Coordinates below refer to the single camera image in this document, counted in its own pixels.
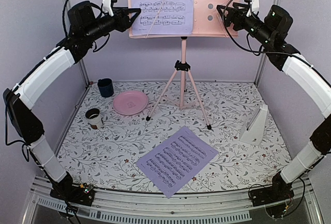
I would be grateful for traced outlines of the pink music stand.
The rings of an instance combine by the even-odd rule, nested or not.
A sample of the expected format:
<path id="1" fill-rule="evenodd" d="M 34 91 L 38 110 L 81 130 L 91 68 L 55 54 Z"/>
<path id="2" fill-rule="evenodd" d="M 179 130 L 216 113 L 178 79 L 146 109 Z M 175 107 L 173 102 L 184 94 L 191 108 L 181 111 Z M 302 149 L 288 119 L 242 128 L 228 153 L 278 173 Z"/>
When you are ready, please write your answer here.
<path id="1" fill-rule="evenodd" d="M 166 37 L 179 37 L 181 39 L 181 58 L 175 63 L 175 69 L 173 74 L 171 75 L 169 81 L 167 82 L 164 90 L 160 94 L 158 100 L 154 104 L 154 108 L 158 106 L 158 104 L 165 99 L 165 92 L 168 90 L 170 84 L 174 80 L 177 73 L 180 73 L 180 97 L 179 103 L 177 105 L 180 109 L 184 109 L 188 107 L 185 104 L 185 87 L 186 87 L 186 80 L 190 79 L 192 87 L 196 93 L 197 101 L 199 102 L 204 120 L 206 122 L 206 127 L 211 129 L 211 124 L 208 120 L 206 111 L 203 106 L 203 102 L 199 95 L 197 86 L 194 82 L 194 79 L 191 74 L 191 69 L 189 64 L 186 60 L 186 53 L 187 53 L 187 39 L 189 37 L 229 37 L 232 35 L 234 37 L 237 36 L 235 31 L 231 31 L 229 34 L 225 31 L 225 28 L 220 24 L 218 18 L 218 11 L 216 9 L 217 5 L 224 5 L 229 0 L 193 0 L 193 31 L 190 35 L 166 35 L 166 36 L 159 36 L 159 35 L 150 35 L 150 36 L 133 36 L 132 35 L 132 27 L 129 30 L 130 38 L 166 38 Z"/>

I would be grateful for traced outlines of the white metronome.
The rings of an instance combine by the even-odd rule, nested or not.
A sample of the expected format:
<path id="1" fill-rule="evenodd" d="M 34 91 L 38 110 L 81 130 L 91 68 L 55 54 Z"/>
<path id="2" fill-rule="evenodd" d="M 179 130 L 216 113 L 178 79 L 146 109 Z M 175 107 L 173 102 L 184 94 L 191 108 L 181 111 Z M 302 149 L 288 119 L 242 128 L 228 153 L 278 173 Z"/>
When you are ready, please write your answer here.
<path id="1" fill-rule="evenodd" d="M 240 130 L 239 141 L 259 146 L 264 137 L 267 114 L 266 104 L 260 104 L 252 114 L 249 114 Z"/>

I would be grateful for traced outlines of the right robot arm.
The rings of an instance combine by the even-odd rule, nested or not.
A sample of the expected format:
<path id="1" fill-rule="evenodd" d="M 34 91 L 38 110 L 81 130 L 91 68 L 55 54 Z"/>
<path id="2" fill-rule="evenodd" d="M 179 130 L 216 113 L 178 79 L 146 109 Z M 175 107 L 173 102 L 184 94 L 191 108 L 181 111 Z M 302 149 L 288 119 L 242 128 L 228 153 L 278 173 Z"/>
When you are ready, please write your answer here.
<path id="1" fill-rule="evenodd" d="M 290 14 L 283 8 L 272 5 L 263 21 L 248 15 L 249 5 L 234 3 L 233 7 L 216 7 L 225 28 L 245 30 L 263 47 L 263 53 L 280 71 L 292 78 L 320 109 L 324 121 L 311 135 L 308 144 L 296 157 L 273 177 L 273 186 L 267 196 L 279 201 L 287 194 L 294 180 L 311 169 L 330 152 L 330 84 L 309 64 L 298 49 L 285 41 L 293 23 Z"/>

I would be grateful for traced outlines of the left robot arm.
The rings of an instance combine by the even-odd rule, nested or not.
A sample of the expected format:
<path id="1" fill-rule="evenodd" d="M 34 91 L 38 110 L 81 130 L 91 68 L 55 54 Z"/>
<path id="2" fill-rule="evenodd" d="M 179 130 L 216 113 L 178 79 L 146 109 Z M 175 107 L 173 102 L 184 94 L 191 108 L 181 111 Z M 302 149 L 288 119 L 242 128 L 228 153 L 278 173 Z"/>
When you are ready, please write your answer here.
<path id="1" fill-rule="evenodd" d="M 6 89 L 3 93 L 6 112 L 13 127 L 48 177 L 58 183 L 56 190 L 65 200 L 73 200 L 77 189 L 65 181 L 70 175 L 55 157 L 46 141 L 43 124 L 32 108 L 64 71 L 87 54 L 97 39 L 112 31 L 126 31 L 141 13 L 139 8 L 125 7 L 101 10 L 96 17 L 93 8 L 97 5 L 89 1 L 74 5 L 68 11 L 70 29 L 67 36 L 13 89 Z"/>

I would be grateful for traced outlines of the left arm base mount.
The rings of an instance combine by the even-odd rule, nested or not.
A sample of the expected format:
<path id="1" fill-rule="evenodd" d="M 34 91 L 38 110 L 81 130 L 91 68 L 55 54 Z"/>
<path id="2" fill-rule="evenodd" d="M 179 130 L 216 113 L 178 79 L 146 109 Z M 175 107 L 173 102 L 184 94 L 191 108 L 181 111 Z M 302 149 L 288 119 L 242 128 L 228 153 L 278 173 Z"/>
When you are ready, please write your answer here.
<path id="1" fill-rule="evenodd" d="M 52 183 L 50 196 L 69 203 L 92 206 L 95 191 L 83 184 L 83 187 L 73 185 L 70 182 Z"/>

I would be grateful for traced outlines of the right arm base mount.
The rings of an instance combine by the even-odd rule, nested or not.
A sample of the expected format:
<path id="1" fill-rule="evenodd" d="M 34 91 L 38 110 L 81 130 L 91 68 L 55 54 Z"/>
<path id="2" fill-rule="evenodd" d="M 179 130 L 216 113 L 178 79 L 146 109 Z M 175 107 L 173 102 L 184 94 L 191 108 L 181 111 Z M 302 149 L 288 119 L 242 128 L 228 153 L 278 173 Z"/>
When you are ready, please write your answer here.
<path id="1" fill-rule="evenodd" d="M 269 187 L 249 189 L 248 196 L 253 206 L 261 206 L 290 199 L 294 197 L 294 192 L 292 183 L 273 183 Z"/>

